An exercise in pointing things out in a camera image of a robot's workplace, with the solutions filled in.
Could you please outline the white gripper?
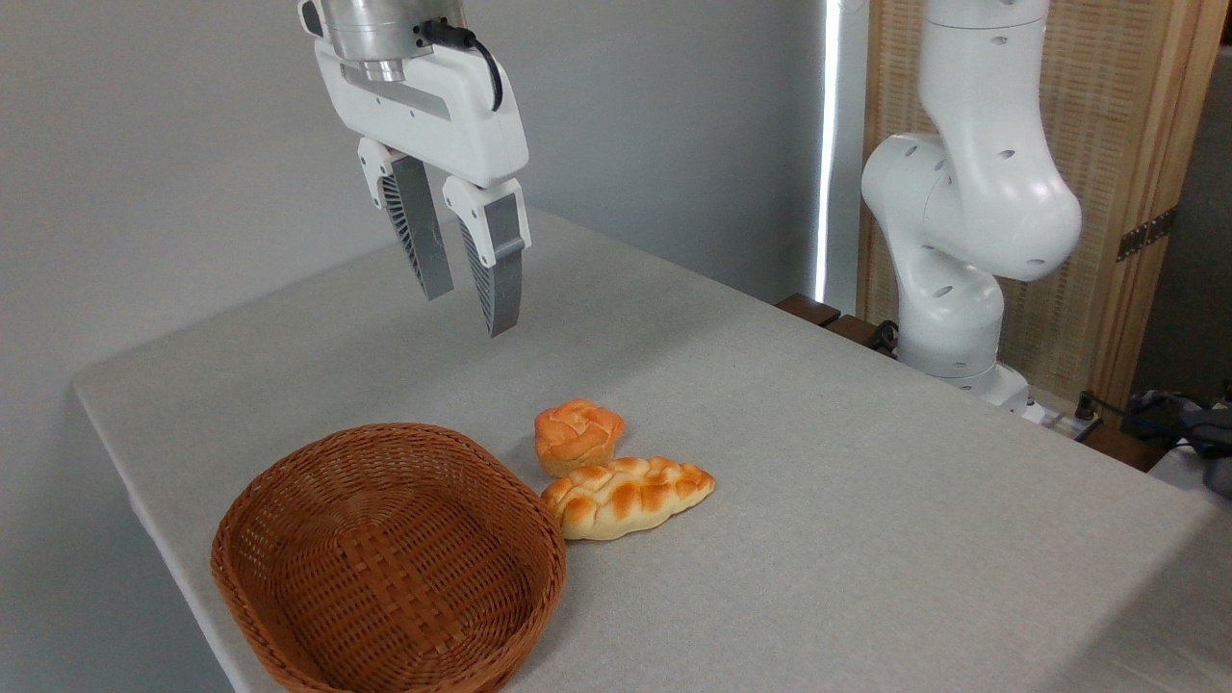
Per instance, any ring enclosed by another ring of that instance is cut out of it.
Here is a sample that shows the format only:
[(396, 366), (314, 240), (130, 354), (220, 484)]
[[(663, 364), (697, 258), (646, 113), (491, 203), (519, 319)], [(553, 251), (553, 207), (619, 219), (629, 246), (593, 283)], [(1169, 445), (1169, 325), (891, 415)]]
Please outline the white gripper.
[(424, 163), (455, 175), (444, 197), (460, 219), (488, 335), (515, 327), (531, 238), (524, 189), (510, 179), (529, 163), (510, 85), (494, 110), (488, 63), (448, 47), (404, 60), (400, 81), (367, 79), (326, 42), (314, 44), (314, 57), (339, 118), (363, 136), (357, 155), (370, 197), (395, 228), (428, 301), (453, 282)]

